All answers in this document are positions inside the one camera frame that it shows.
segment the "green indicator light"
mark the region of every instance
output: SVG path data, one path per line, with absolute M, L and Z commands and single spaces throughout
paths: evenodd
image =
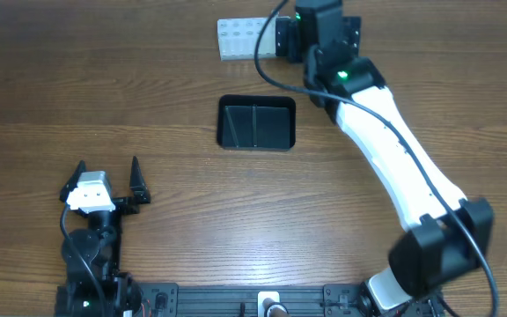
M 349 74 L 346 72 L 346 71 L 338 71 L 338 76 L 341 78 L 341 79 L 348 79 L 349 77 Z

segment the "black plastic container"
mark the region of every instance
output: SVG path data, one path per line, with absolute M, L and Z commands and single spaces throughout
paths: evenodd
M 287 151 L 295 145 L 297 105 L 289 97 L 225 95 L 217 141 L 228 150 Z

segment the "white connector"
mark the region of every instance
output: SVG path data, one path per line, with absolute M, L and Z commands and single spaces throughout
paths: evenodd
M 268 24 L 260 43 L 260 58 L 276 57 L 276 19 Z M 254 58 L 255 42 L 267 18 L 228 18 L 217 23 L 220 60 Z
M 81 173 L 77 187 L 70 192 L 66 203 L 72 210 L 81 210 L 86 214 L 113 211 L 116 208 L 111 201 L 111 184 L 103 171 Z

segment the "wooden surface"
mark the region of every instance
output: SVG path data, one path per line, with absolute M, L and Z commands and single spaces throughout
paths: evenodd
M 275 1 L 0 0 L 0 314 L 51 314 L 65 281 L 58 191 L 77 162 L 128 191 L 137 155 L 153 204 L 126 217 L 122 268 L 182 285 L 358 283 L 402 234 L 362 153 L 306 96 L 221 63 L 216 21 Z M 489 250 L 507 316 L 507 1 L 346 1 L 362 55 L 387 79 L 425 150 L 496 210 Z M 284 12 L 292 13 L 289 6 Z M 301 85 L 302 66 L 263 63 Z M 290 95 L 297 144 L 224 151 L 217 100 Z M 71 216 L 69 229 L 85 226 Z M 489 309 L 484 275 L 445 288 Z

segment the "wood grain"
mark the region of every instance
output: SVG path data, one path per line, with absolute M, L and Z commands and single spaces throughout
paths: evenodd
M 124 195 L 130 158 L 140 158 L 153 204 L 126 218 L 122 247 L 122 267 L 140 281 L 354 283 L 386 266 L 402 231 L 357 147 L 305 96 L 262 82 L 253 63 L 219 61 L 217 19 L 275 5 L 0 0 L 0 314 L 53 312 L 65 281 L 57 193 L 80 159 Z M 363 17 L 362 55 L 422 146 L 495 208 L 489 261 L 507 316 L 507 1 L 354 0 L 344 10 Z M 302 84 L 301 66 L 263 65 Z M 220 149 L 226 93 L 295 98 L 296 146 Z M 445 290 L 463 315 L 488 311 L 481 272 Z

